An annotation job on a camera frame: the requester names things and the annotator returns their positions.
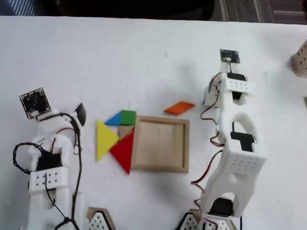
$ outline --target blue triangle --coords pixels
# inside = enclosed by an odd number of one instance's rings
[[[113,116],[112,118],[108,119],[105,122],[105,125],[108,125],[108,126],[119,126],[120,114],[121,114],[121,112],[117,113],[115,116]]]

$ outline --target circuit board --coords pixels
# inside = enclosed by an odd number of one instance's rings
[[[19,98],[29,120],[51,111],[43,88],[28,92]]]
[[[240,63],[238,51],[220,49],[220,54],[222,62]]]

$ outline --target yellow triangle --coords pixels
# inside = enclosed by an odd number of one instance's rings
[[[102,121],[97,121],[97,161],[118,142],[119,136]]]

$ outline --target wooden frame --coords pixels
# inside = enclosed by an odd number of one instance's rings
[[[189,172],[189,120],[137,116],[132,169]]]

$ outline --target green square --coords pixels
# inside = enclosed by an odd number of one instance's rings
[[[122,110],[120,113],[119,124],[121,126],[133,126],[135,125],[136,111]]]

